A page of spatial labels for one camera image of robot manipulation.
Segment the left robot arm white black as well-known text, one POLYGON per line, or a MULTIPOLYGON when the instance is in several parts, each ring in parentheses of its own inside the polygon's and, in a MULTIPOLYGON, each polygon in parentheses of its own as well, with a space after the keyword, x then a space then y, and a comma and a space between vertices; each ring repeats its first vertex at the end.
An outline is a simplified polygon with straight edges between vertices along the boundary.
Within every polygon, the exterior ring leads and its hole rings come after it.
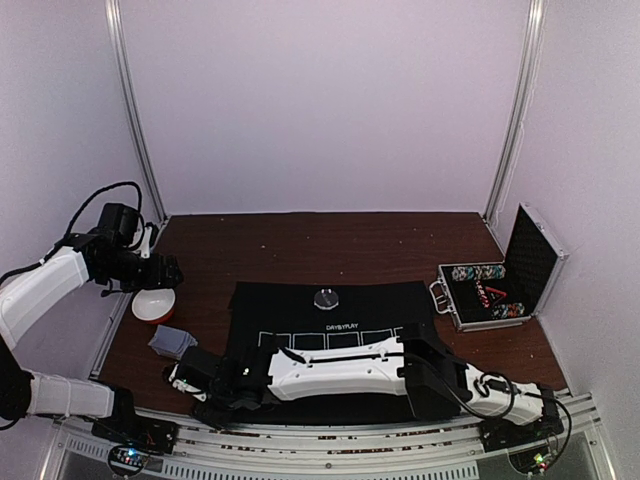
POLYGON ((66 232, 52 252, 1 278, 1 417, 12 428, 28 416, 79 417, 92 434, 152 454, 172 452, 178 426, 137 414, 126 388, 22 368, 13 351, 60 300, 89 282, 118 282, 124 293, 173 289, 184 279, 177 259, 148 251, 155 225, 138 209, 108 203, 84 234, 66 232))

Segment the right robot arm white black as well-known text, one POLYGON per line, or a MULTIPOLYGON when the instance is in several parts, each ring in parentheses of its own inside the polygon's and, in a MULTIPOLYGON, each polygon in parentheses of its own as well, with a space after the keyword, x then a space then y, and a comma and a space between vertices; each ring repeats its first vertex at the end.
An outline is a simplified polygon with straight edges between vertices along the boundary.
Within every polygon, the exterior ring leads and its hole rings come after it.
POLYGON ((221 425, 233 412, 255 411, 306 398, 381 394, 407 399, 413 418, 480 419, 485 449, 499 450, 570 432, 572 423, 553 391, 482 371, 455 356, 423 324, 365 345, 301 350, 275 333, 238 357, 188 347, 163 371, 174 389, 192 396, 193 415, 221 425))

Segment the clear round dealer button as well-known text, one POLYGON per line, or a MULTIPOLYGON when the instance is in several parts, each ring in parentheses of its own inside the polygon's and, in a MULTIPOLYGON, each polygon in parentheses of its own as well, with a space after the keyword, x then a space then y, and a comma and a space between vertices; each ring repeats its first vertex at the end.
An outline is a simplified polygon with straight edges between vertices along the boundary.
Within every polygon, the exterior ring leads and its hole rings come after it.
POLYGON ((339 294, 331 288, 319 289, 313 297, 313 304, 322 311, 330 311, 339 305, 339 294))

